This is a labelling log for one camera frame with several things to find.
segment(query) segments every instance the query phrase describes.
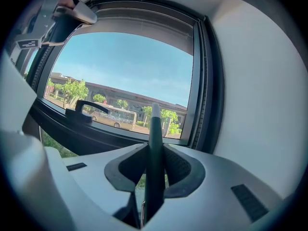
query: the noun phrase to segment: low building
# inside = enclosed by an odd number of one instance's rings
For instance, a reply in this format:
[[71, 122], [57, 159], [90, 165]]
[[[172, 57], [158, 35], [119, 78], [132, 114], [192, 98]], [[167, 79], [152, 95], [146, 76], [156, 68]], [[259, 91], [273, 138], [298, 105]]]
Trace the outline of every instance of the low building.
[[[65, 84], [68, 79], [72, 79], [72, 81], [78, 81], [72, 77], [63, 76], [61, 73], [51, 73], [50, 78], [54, 84]], [[89, 89], [89, 92], [85, 100], [93, 101], [93, 96], [95, 94], [100, 94], [106, 98], [107, 104], [115, 107], [117, 106], [116, 102], [118, 99], [126, 100], [128, 103], [128, 107], [126, 109], [138, 114], [137, 121], [145, 120], [144, 112], [142, 111], [143, 107], [152, 106], [152, 103], [158, 103], [162, 109], [175, 111], [178, 115], [180, 128], [183, 126], [183, 121], [187, 112], [187, 108], [184, 106], [91, 82], [86, 82], [86, 87]]]

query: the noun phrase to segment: sky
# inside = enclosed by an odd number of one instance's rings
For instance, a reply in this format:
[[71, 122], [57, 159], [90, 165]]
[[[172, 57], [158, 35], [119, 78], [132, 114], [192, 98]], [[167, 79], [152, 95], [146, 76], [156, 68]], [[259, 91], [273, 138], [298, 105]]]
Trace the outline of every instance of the sky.
[[192, 66], [193, 56], [168, 44], [102, 32], [72, 37], [52, 72], [187, 107]]

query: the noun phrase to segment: white wall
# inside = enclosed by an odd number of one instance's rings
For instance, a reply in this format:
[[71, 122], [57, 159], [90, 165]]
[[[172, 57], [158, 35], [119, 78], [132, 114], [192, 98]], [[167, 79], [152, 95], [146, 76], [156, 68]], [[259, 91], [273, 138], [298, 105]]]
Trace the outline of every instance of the white wall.
[[222, 53], [225, 107], [215, 154], [240, 164], [281, 197], [307, 162], [308, 73], [265, 14], [228, 0], [211, 18]]

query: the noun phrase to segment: window handle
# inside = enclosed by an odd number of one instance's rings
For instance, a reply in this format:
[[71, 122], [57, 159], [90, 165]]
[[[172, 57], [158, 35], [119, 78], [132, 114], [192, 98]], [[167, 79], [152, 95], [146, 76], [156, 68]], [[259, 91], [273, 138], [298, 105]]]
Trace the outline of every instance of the window handle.
[[91, 123], [92, 122], [92, 116], [82, 113], [82, 108], [84, 105], [89, 105], [94, 108], [97, 108], [105, 113], [109, 113], [109, 110], [105, 108], [104, 106], [101, 106], [97, 103], [86, 101], [86, 100], [77, 100], [75, 109], [69, 109], [67, 108], [65, 110], [65, 115], [69, 119], [74, 119], [82, 123]]

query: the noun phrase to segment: grass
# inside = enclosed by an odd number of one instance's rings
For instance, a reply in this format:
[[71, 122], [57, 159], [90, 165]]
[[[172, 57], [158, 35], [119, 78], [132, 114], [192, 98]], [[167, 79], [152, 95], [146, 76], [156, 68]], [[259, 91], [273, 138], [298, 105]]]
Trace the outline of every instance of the grass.
[[62, 101], [62, 102], [64, 102], [64, 98], [57, 97], [56, 99], [57, 99], [57, 100], [60, 100], [60, 101]]
[[[137, 188], [145, 188], [145, 178], [146, 178], [146, 174], [143, 174], [138, 184], [136, 185]], [[169, 187], [169, 181], [168, 181], [168, 176], [165, 175], [165, 188], [167, 187]]]
[[42, 130], [43, 134], [43, 145], [49, 146], [57, 149], [61, 155], [62, 158], [65, 157], [72, 157], [72, 156], [78, 156], [77, 154], [71, 152], [70, 150], [63, 147], [61, 144], [59, 144], [57, 141], [55, 141], [49, 134], [47, 134], [44, 130]]
[[[140, 126], [140, 127], [143, 127], [143, 124], [144, 124], [143, 121], [137, 121], [137, 122], [136, 122], [136, 125], [138, 125], [138, 126]], [[149, 123], [146, 122], [144, 127], [145, 127], [145, 128], [149, 128], [149, 126], [150, 126]]]

